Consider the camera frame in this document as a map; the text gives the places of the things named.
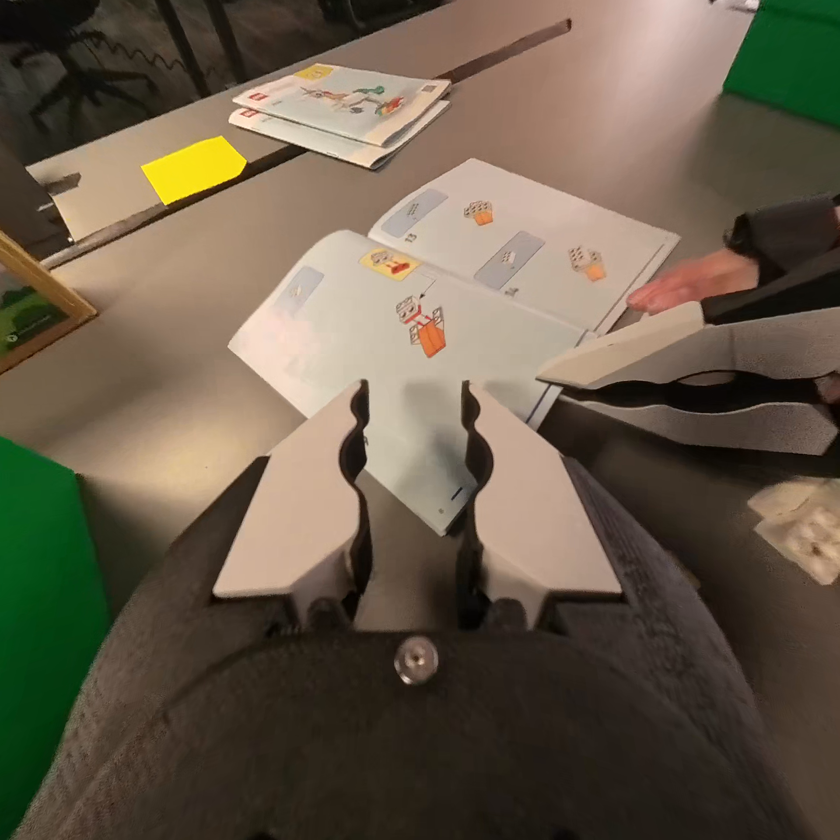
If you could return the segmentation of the dark wooden desk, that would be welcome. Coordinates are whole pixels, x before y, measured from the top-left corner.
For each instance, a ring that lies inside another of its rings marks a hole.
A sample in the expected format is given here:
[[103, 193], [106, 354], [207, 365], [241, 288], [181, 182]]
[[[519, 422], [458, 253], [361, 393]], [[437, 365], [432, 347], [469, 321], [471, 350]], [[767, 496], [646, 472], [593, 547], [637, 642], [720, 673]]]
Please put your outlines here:
[[[201, 68], [193, 46], [177, 13], [173, 1], [153, 1], [167, 32], [174, 44], [178, 58], [186, 75], [189, 77], [199, 98], [211, 96], [206, 72]], [[225, 1], [203, 1], [208, 13], [213, 31], [222, 48], [227, 68], [230, 70], [235, 83], [243, 83], [249, 79], [245, 66], [245, 58], [239, 47], [233, 26], [228, 17]]]

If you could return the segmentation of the yellow sticky note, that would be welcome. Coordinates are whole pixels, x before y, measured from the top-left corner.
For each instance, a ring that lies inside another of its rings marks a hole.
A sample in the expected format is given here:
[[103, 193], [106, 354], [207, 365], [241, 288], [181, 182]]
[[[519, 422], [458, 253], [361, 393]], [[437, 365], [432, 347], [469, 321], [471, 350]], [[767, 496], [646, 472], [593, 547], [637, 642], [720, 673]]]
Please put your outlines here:
[[239, 177], [246, 165], [246, 158], [225, 137], [217, 136], [140, 168], [161, 203], [169, 206]]

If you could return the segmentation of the person's right forearm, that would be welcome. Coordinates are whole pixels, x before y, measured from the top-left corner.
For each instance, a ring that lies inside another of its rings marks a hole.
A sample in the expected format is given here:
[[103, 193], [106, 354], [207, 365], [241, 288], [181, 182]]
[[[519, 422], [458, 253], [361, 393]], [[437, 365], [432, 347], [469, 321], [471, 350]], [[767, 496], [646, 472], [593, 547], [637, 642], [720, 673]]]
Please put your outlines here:
[[838, 247], [838, 207], [839, 195], [819, 194], [743, 213], [723, 243], [755, 263], [763, 287]]

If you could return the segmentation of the green plastic bin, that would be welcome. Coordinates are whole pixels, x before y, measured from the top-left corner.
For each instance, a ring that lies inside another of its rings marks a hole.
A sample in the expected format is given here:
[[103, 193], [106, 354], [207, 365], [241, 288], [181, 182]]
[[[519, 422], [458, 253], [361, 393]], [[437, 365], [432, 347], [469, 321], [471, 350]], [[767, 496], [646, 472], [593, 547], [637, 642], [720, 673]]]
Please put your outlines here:
[[1, 440], [1, 838], [51, 765], [110, 626], [77, 475]]
[[839, 2], [759, 2], [722, 91], [838, 128]]

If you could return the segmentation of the light blue instruction booklet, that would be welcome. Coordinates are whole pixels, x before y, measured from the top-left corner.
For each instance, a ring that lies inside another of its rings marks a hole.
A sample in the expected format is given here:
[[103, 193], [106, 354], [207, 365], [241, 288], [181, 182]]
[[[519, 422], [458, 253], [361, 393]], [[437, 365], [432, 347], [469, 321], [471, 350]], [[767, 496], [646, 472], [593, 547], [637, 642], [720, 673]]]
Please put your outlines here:
[[471, 159], [312, 246], [228, 347], [305, 417], [366, 380], [366, 468], [443, 536], [476, 485], [462, 382], [538, 429], [561, 393], [539, 370], [608, 332], [678, 242]]

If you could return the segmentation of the white lego assembly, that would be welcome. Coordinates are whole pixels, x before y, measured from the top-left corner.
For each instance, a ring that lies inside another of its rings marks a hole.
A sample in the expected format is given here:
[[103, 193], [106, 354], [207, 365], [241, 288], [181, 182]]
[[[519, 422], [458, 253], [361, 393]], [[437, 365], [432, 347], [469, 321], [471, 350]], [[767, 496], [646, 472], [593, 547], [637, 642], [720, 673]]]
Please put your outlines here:
[[800, 477], [754, 494], [754, 531], [819, 585], [839, 577], [839, 479]]

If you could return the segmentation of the dark grey box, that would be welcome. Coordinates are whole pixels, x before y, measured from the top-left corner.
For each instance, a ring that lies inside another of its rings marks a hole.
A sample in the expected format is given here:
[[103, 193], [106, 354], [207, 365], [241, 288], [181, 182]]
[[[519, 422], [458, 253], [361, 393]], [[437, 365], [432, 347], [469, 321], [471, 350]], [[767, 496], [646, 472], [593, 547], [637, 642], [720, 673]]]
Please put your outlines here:
[[1, 143], [1, 229], [36, 259], [73, 244], [52, 196]]

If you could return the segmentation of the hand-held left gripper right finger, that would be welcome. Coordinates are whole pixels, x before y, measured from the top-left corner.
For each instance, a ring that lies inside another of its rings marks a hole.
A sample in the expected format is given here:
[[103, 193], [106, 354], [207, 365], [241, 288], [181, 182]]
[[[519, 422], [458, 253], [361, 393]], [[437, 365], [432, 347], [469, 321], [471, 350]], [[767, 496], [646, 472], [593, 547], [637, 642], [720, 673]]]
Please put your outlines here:
[[623, 588], [560, 452], [484, 387], [461, 386], [476, 482], [457, 552], [457, 620], [477, 629], [502, 602], [515, 626], [550, 624], [555, 602], [620, 603]]

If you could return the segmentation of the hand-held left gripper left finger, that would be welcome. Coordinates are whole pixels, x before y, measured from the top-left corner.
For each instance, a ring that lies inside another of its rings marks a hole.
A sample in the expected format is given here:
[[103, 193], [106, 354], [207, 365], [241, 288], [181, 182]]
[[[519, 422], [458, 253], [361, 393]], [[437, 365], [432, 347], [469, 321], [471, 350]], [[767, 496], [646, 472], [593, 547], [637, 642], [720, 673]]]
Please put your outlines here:
[[292, 621], [337, 607], [352, 622], [372, 573], [366, 465], [368, 381], [351, 383], [274, 447], [238, 527], [213, 595], [279, 597]]

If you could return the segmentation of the person's right hand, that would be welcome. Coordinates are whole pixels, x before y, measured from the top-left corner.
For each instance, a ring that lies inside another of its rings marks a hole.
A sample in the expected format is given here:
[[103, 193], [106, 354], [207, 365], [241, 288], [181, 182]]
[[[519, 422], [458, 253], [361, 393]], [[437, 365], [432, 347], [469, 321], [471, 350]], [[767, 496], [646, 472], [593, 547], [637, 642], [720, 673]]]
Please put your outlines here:
[[629, 309], [654, 315], [686, 302], [703, 301], [758, 286], [760, 267], [728, 248], [686, 260], [649, 281], [626, 300]]

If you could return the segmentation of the black office chair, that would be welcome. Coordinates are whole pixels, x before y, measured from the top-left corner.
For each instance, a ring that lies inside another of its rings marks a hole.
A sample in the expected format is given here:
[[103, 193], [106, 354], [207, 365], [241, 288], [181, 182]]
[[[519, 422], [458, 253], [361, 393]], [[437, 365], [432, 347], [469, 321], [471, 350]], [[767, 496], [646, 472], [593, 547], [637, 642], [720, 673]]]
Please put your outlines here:
[[67, 104], [69, 133], [75, 132], [82, 104], [90, 102], [100, 107], [102, 97], [126, 102], [147, 118], [153, 115], [144, 101], [119, 87], [122, 82], [141, 81], [150, 93], [156, 94], [159, 88], [148, 74], [84, 67], [71, 53], [74, 46], [99, 46], [106, 40], [102, 31], [82, 28], [99, 6], [99, 1], [1, 2], [2, 45], [21, 45], [9, 60], [11, 66], [21, 69], [29, 59], [53, 56], [64, 69], [62, 78], [28, 110], [29, 119], [40, 133], [49, 131], [44, 120], [47, 111], [61, 102]]

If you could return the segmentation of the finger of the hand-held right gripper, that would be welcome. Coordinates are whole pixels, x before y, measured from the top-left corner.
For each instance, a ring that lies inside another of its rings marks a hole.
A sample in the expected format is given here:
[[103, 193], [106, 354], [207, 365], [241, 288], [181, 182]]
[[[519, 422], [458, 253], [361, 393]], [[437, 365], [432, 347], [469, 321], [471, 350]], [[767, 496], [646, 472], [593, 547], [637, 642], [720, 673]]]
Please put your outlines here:
[[838, 438], [814, 388], [572, 388], [570, 401], [689, 446], [821, 456]]
[[595, 391], [624, 382], [669, 384], [716, 372], [776, 381], [837, 372], [839, 308], [727, 324], [706, 323], [688, 302], [594, 337], [545, 362], [540, 382]]

